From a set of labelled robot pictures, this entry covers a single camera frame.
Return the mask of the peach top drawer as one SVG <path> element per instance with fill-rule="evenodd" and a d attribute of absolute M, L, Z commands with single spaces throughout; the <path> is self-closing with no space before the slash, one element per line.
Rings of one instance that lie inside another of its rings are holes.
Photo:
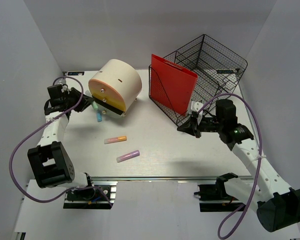
<path fill-rule="evenodd" d="M 112 86 L 98 79 L 90 79 L 88 81 L 88 88 L 91 95 L 99 100 L 106 99 L 106 103 L 124 102 L 123 97 Z"/>

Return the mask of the blue tube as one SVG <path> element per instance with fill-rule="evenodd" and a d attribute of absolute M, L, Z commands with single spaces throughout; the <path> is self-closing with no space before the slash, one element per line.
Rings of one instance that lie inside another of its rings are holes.
<path fill-rule="evenodd" d="M 102 114 L 99 112 L 99 111 L 97 111 L 96 112 L 96 118 L 97 118 L 97 121 L 100 123 L 100 122 L 102 122 Z"/>

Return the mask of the yellow bottom drawer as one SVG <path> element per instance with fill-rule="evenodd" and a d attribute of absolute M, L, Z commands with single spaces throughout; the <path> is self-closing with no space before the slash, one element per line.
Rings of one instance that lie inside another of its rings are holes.
<path fill-rule="evenodd" d="M 123 98 L 119 95 L 113 95 L 113 94 L 93 94 L 92 97 L 97 103 L 103 104 L 103 105 L 109 105 L 113 108 L 116 108 L 122 112 L 125 112 L 127 110 L 126 104 L 123 100 Z"/>

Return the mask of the cream semicircular drawer box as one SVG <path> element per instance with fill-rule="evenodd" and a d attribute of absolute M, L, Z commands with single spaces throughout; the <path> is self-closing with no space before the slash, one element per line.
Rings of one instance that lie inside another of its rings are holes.
<path fill-rule="evenodd" d="M 109 60 L 91 79 L 102 81 L 118 91 L 127 110 L 142 90 L 142 80 L 138 72 L 118 59 Z"/>

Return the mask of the red file folder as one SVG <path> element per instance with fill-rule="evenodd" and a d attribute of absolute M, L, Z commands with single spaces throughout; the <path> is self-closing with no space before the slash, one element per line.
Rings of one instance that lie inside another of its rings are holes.
<path fill-rule="evenodd" d="M 198 75 L 155 54 L 151 55 L 150 97 L 184 116 L 188 110 Z"/>

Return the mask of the orange capped pink tube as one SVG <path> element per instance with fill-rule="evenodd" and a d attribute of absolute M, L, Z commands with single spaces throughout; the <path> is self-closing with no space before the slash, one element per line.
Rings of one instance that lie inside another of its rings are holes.
<path fill-rule="evenodd" d="M 104 140 L 104 144 L 112 144 L 127 141 L 127 136 L 116 136 L 112 138 L 107 138 Z"/>

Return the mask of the purple tube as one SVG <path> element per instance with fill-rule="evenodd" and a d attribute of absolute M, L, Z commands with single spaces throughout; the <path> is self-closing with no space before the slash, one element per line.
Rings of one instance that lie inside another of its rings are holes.
<path fill-rule="evenodd" d="M 135 151 L 132 151 L 132 152 L 129 152 L 129 153 L 126 153 L 126 154 L 124 154 L 122 156 L 117 157 L 116 161 L 118 163 L 121 163 L 121 162 L 124 162 L 126 160 L 138 157 L 139 155 L 140 155 L 140 151 L 139 150 L 135 150 Z"/>

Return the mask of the green capped tube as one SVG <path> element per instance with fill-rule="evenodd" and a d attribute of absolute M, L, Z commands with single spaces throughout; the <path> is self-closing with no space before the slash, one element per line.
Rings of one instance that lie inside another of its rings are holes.
<path fill-rule="evenodd" d="M 90 93 L 89 90 L 86 90 L 85 91 L 85 94 L 88 96 L 88 97 L 92 97 L 92 94 Z M 97 111 L 99 108 L 98 108 L 98 105 L 96 104 L 96 102 L 93 100 L 92 103 L 91 103 L 91 106 L 92 108 Z"/>

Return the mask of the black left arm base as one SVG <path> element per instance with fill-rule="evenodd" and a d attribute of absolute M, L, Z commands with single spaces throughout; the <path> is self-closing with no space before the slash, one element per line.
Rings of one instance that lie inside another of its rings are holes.
<path fill-rule="evenodd" d="M 65 195 L 63 209 L 110 210 L 114 204 L 117 182 L 88 177 L 88 189 L 70 191 Z"/>

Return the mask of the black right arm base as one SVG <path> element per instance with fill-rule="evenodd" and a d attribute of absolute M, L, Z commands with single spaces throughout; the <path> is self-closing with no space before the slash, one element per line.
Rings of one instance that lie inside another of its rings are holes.
<path fill-rule="evenodd" d="M 213 184 L 199 184 L 193 195 L 199 199 L 200 212 L 232 212 L 238 207 L 244 207 L 237 198 L 228 195 L 225 189 L 226 182 L 237 178 L 238 176 L 231 172 L 218 176 Z"/>

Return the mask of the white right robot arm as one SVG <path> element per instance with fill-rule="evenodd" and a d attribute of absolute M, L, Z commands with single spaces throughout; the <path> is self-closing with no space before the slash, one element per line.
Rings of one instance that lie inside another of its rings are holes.
<path fill-rule="evenodd" d="M 261 144 L 250 130 L 238 122 L 236 106 L 230 99 L 217 100 L 215 115 L 204 117 L 203 104 L 191 102 L 190 118 L 178 131 L 201 137 L 202 132 L 218 133 L 220 140 L 244 164 L 254 177 L 249 186 L 234 173 L 216 179 L 216 195 L 226 200 L 233 197 L 254 211 L 261 225 L 268 232 L 300 222 L 300 189 L 293 189 L 283 180 L 266 156 L 260 154 Z"/>

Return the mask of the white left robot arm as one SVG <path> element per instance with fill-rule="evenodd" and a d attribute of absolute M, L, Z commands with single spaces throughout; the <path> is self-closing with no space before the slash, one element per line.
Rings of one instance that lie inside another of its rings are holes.
<path fill-rule="evenodd" d="M 37 146 L 27 152 L 35 180 L 40 188 L 78 188 L 80 196 L 89 200 L 95 196 L 96 187 L 87 173 L 76 172 L 62 143 L 71 112 L 54 118 L 71 107 L 77 113 L 83 112 L 92 104 L 93 98 L 81 96 L 74 87 L 68 90 L 62 84 L 49 86 L 47 90 L 50 99 L 44 105 L 44 114 L 49 125 L 44 127 Z"/>

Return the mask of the black label sticker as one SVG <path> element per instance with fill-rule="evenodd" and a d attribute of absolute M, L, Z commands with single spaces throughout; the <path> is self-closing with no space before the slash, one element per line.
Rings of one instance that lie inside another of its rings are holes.
<path fill-rule="evenodd" d="M 68 76 L 83 76 L 84 74 L 84 71 L 70 71 L 67 73 Z"/>

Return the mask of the aluminium front rail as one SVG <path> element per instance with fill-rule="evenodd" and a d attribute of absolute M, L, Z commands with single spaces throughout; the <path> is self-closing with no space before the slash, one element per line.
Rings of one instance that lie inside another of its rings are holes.
<path fill-rule="evenodd" d="M 92 176 L 94 181 L 205 181 L 216 180 L 216 176 Z"/>

